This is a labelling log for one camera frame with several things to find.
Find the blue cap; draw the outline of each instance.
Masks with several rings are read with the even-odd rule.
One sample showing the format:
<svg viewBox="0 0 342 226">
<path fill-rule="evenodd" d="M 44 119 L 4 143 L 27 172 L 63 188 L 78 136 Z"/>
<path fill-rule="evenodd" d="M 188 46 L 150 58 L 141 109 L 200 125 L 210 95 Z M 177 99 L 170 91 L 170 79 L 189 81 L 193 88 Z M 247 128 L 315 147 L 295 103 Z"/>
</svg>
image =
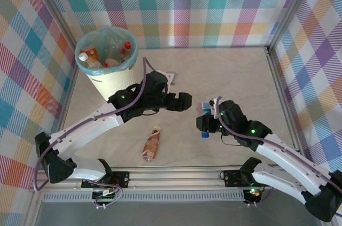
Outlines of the blue cap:
<svg viewBox="0 0 342 226">
<path fill-rule="evenodd" d="M 209 138 L 209 133 L 207 131 L 201 132 L 202 138 Z"/>
</svg>

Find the plastic bag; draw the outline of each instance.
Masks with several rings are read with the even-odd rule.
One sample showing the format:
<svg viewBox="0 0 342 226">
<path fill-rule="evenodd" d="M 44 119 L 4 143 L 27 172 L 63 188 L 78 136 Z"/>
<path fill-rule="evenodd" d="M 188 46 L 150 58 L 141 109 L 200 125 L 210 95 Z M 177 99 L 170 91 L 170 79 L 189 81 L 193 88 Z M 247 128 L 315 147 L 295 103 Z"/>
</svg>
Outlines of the plastic bag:
<svg viewBox="0 0 342 226">
<path fill-rule="evenodd" d="M 82 52 L 81 50 L 84 47 L 93 45 L 96 48 L 98 59 L 101 64 L 104 64 L 104 61 L 106 59 L 106 48 L 108 47 L 108 43 L 106 40 L 111 37 L 115 40 L 121 40 L 123 43 L 130 42 L 131 48 L 129 52 L 132 54 L 132 56 L 127 59 L 125 62 L 123 62 L 118 67 L 108 67 L 108 68 L 99 68 L 99 69 L 90 69 L 87 68 L 87 63 L 84 61 L 81 61 L 79 59 L 79 55 Z M 79 68 L 85 72 L 87 75 L 92 76 L 99 76 L 99 75 L 105 75 L 113 72 L 118 71 L 124 71 L 128 68 L 132 68 L 138 58 L 138 45 L 137 41 L 135 40 L 133 34 L 121 27 L 102 27 L 100 29 L 91 31 L 87 34 L 85 34 L 76 45 L 75 49 L 75 60 Z"/>
</svg>

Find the white floor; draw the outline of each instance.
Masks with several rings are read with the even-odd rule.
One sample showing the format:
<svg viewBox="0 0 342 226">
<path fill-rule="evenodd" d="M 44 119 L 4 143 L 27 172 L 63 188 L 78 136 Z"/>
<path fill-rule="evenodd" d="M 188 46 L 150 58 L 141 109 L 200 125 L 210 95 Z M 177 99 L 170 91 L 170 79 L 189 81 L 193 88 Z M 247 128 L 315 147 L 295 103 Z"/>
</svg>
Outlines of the white floor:
<svg viewBox="0 0 342 226">
<path fill-rule="evenodd" d="M 249 157 L 263 158 L 245 147 L 225 146 L 220 134 L 201 138 L 196 128 L 196 117 L 200 116 L 197 104 L 217 96 L 233 100 L 248 119 L 261 121 L 293 146 L 262 48 L 141 50 L 139 63 L 143 56 L 156 69 L 178 73 L 171 92 L 190 93 L 192 107 L 132 119 L 94 139 L 77 155 L 103 158 L 112 167 L 242 165 Z M 79 72 L 65 127 L 105 102 L 87 76 Z M 161 126 L 158 154 L 155 161 L 146 162 L 141 152 L 155 125 Z M 237 144 L 232 137 L 224 141 Z M 263 161 L 273 163 L 266 158 Z"/>
</svg>

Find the plaid wall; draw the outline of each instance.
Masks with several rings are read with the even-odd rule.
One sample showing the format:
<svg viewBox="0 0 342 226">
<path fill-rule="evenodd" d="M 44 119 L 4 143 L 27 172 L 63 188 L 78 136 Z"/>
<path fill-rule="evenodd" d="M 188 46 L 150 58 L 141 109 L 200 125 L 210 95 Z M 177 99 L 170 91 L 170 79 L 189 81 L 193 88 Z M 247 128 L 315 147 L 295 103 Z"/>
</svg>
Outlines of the plaid wall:
<svg viewBox="0 0 342 226">
<path fill-rule="evenodd" d="M 56 0 L 73 32 L 129 29 L 141 48 L 265 45 L 291 0 Z"/>
<path fill-rule="evenodd" d="M 276 53 L 306 154 L 342 170 L 342 0 L 304 0 Z"/>
<path fill-rule="evenodd" d="M 56 130 L 75 61 L 43 0 L 0 0 L 0 225 L 18 225 L 37 161 Z"/>
</svg>

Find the trash can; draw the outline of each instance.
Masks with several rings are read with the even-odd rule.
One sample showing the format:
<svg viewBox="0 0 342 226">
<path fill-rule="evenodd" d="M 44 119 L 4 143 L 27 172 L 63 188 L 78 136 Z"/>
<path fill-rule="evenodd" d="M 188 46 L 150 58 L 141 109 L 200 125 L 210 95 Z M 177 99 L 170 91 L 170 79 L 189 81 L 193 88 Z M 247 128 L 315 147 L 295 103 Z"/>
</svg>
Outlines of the trash can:
<svg viewBox="0 0 342 226">
<path fill-rule="evenodd" d="M 131 57 L 117 67 L 88 68 L 87 63 L 79 59 L 80 53 L 86 47 L 95 47 L 98 60 L 103 65 L 107 56 L 108 38 L 121 40 L 122 43 L 130 42 Z M 137 58 L 138 46 L 133 34 L 120 27 L 102 27 L 91 31 L 78 41 L 75 49 L 77 65 L 81 71 L 85 72 L 105 100 L 108 100 L 108 97 L 115 94 L 116 91 L 141 82 L 143 70 L 141 65 L 137 65 Z"/>
</svg>

